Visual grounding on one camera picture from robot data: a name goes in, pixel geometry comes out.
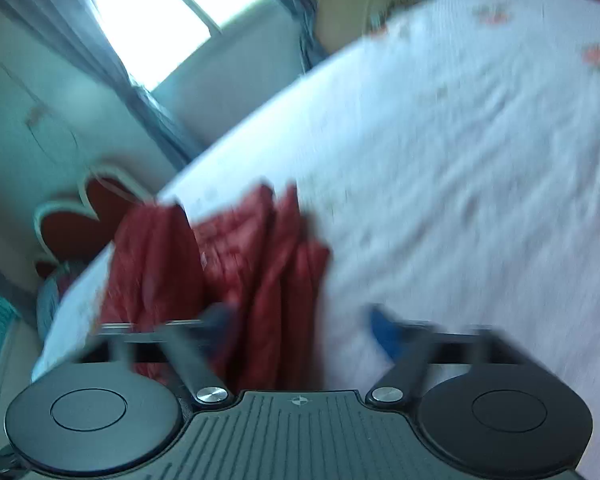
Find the red quilted down jacket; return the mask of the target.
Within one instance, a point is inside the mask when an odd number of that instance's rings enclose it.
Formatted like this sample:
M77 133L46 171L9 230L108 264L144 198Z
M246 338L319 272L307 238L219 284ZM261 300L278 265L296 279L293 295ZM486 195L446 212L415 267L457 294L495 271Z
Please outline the red quilted down jacket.
M302 389L329 256L293 184L281 196L261 184L197 224L180 205L138 206L114 237L99 321L148 332L226 304L234 325L215 374L234 392Z

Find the blue and red pillow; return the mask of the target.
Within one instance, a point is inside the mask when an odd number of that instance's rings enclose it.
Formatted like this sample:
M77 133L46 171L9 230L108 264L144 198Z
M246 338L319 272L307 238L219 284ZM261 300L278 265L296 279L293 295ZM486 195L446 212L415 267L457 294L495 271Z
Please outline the blue and red pillow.
M79 261L61 263L58 268L44 280L38 296L36 296L36 329L41 341L44 342L54 317L59 309L62 297L68 292L69 287L86 269L86 265Z

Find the red heart-shaped headboard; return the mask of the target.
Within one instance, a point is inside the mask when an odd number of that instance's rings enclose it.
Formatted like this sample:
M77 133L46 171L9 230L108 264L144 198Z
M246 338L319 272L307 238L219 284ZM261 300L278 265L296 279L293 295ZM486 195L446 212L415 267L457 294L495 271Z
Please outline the red heart-shaped headboard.
M41 253L33 260L39 278L63 263L90 263L112 241L125 215L152 200L128 172L100 164L79 177L76 196L48 200L36 207L33 229Z

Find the white floral bed sheet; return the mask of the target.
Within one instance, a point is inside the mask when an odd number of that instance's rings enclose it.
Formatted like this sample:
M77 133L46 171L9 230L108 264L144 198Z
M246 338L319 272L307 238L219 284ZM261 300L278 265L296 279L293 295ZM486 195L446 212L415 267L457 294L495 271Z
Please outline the white floral bed sheet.
M600 2L428 0L294 84L150 204L197 224L295 185L330 249L306 386L196 408L73 285L6 429L53 479L600 479ZM405 408L370 306L495 332Z

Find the bright window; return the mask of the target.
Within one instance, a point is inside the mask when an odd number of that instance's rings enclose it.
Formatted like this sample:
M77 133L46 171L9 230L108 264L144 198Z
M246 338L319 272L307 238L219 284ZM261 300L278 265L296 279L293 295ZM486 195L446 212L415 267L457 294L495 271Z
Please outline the bright window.
M151 91L263 0L93 0L98 24L132 79Z

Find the grey-blue left curtain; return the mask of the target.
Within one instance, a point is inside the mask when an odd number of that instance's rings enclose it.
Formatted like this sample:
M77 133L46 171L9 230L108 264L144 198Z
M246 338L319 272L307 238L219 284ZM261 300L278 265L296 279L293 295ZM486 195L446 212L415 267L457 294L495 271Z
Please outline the grey-blue left curtain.
M176 170L206 149L124 67L97 21L95 0L0 0L12 20L114 92Z

